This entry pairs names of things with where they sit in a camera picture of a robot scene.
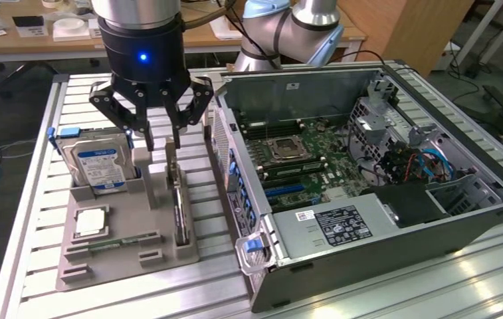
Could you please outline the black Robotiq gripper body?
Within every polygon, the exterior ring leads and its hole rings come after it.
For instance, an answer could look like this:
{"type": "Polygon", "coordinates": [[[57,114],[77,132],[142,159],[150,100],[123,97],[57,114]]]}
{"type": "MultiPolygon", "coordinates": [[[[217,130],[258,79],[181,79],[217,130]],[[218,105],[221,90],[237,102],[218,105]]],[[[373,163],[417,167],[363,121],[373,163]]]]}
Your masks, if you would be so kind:
{"type": "Polygon", "coordinates": [[[142,90],[147,107],[163,107],[165,97],[178,100],[190,86],[181,18],[154,29],[125,29],[106,19],[99,20],[99,27],[113,89],[130,101],[139,98],[137,91],[142,90]]]}

